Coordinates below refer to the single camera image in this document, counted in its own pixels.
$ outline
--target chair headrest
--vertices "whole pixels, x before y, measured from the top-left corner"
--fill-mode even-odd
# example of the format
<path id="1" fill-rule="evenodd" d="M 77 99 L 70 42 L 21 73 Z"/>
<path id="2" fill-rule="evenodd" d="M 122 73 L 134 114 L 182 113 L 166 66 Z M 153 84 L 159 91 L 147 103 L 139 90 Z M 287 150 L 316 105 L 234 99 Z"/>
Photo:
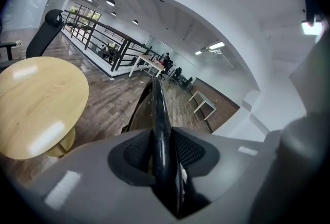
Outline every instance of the chair headrest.
<path id="1" fill-rule="evenodd" d="M 50 25 L 58 26 L 62 21 L 61 12 L 62 10 L 50 10 L 45 16 L 45 21 L 48 22 Z"/>

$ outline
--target round wooden table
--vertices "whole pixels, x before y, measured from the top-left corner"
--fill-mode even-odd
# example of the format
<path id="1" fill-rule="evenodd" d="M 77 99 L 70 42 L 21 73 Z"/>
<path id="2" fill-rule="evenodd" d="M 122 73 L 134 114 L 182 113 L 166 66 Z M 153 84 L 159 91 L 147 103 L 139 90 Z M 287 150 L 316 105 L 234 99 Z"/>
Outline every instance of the round wooden table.
<path id="1" fill-rule="evenodd" d="M 84 74 L 58 58 L 28 58 L 0 74 L 0 152 L 16 160 L 72 146 L 88 99 Z"/>

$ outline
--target chair armrest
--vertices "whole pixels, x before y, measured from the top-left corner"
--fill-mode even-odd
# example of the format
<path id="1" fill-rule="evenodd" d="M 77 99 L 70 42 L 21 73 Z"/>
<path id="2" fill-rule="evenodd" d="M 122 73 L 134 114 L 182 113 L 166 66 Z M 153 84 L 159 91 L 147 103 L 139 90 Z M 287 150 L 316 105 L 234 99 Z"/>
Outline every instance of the chair armrest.
<path id="1" fill-rule="evenodd" d="M 2 47 L 7 48 L 7 55 L 8 55 L 9 61 L 12 60 L 11 48 L 16 45 L 17 45 L 16 42 L 0 43 L 0 48 L 2 48 Z"/>
<path id="2" fill-rule="evenodd" d="M 13 46 L 16 46 L 16 42 L 8 42 L 8 43 L 0 43 L 0 48 L 2 47 L 10 47 L 12 48 Z"/>

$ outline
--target black mesh grille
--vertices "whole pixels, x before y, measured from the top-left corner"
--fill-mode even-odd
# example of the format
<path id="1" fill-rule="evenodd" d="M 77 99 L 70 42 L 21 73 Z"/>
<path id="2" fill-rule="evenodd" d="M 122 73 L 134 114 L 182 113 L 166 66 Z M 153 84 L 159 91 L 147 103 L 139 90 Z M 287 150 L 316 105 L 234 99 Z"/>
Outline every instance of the black mesh grille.
<path id="1" fill-rule="evenodd" d="M 202 146 L 194 143 L 192 140 L 176 131 L 172 131 L 172 133 L 179 161 L 184 169 L 187 169 L 189 165 L 203 158 L 205 155 L 205 149 Z"/>
<path id="2" fill-rule="evenodd" d="M 129 165 L 145 173 L 148 172 L 151 154 L 152 150 L 149 135 L 146 135 L 130 144 L 123 152 L 124 159 Z"/>

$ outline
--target black metal railing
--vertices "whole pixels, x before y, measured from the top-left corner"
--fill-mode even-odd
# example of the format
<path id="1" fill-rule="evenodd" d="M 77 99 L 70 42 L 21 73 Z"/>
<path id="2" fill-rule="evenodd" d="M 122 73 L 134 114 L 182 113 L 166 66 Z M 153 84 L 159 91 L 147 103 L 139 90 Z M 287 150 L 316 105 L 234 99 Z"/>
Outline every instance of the black metal railing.
<path id="1" fill-rule="evenodd" d="M 152 51 L 128 35 L 102 24 L 87 16 L 65 10 L 63 29 L 75 37 L 104 61 L 111 65 L 111 71 L 119 67 L 132 66 L 140 55 L 150 55 L 151 58 L 161 60 L 163 55 Z"/>

